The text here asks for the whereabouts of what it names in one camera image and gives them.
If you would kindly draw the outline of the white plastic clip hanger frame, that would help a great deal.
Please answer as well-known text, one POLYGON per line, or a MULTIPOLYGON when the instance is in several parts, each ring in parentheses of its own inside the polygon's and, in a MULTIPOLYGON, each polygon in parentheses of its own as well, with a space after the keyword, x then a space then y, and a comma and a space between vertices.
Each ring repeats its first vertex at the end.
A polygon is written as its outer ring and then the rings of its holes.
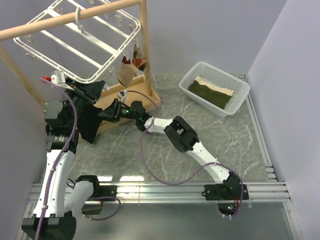
POLYGON ((13 41, 26 55, 80 83, 116 75, 129 58, 141 30, 140 21, 122 9, 19 36, 13 41))

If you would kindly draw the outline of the black underwear shorts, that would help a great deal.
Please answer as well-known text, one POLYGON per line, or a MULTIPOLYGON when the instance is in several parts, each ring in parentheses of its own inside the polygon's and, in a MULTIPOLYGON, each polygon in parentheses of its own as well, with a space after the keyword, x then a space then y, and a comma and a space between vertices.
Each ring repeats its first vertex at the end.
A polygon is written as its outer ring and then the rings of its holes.
POLYGON ((102 112, 103 109, 95 107, 91 102, 82 98, 79 99, 75 105, 77 109, 77 129, 81 138, 92 144, 102 122, 98 114, 102 112))

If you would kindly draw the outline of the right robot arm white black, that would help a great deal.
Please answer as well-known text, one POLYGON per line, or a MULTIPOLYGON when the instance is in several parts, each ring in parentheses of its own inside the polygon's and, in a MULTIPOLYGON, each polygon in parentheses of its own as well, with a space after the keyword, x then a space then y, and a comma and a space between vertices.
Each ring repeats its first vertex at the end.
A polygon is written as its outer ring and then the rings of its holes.
POLYGON ((133 101, 130 106, 127 106, 115 99, 108 108, 98 113, 98 117, 112 123, 118 122, 121 118, 135 120, 135 125, 140 131, 165 134, 179 152, 189 155, 201 165, 186 180, 167 182, 159 179, 144 162, 147 171, 158 182, 169 186, 182 185, 191 180, 199 171, 207 168, 215 181, 214 185, 204 188, 204 196, 207 200, 243 201, 249 198, 248 190, 241 177, 211 155, 200 141, 196 131, 181 116, 173 119, 156 118, 146 112, 141 101, 133 101))

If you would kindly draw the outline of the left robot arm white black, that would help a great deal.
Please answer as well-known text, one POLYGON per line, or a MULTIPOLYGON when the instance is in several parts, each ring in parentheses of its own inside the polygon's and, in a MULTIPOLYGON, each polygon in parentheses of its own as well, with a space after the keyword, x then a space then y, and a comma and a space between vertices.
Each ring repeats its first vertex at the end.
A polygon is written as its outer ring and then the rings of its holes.
POLYGON ((32 240, 71 240, 77 227, 76 217, 87 200, 101 195, 95 175, 80 176, 69 196, 65 196, 67 180, 76 158, 79 135, 77 127, 86 121, 84 114, 96 115, 94 107, 105 81, 81 84, 66 80, 68 89, 59 87, 47 77, 43 83, 60 91, 64 100, 45 103, 46 168, 41 192, 31 217, 22 220, 21 229, 32 240))

